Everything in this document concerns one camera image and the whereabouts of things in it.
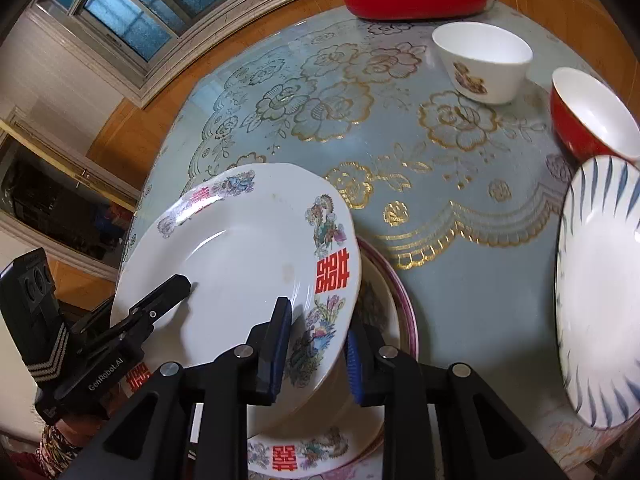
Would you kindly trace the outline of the person's left hand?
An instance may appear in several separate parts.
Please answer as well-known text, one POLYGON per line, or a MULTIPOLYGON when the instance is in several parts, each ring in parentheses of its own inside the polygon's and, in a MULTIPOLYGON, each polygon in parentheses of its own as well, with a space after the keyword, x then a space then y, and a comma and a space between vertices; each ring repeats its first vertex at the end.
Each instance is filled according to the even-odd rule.
POLYGON ((89 415, 67 415, 46 425, 40 437, 38 458, 42 466, 63 469, 104 427, 106 421, 89 415))

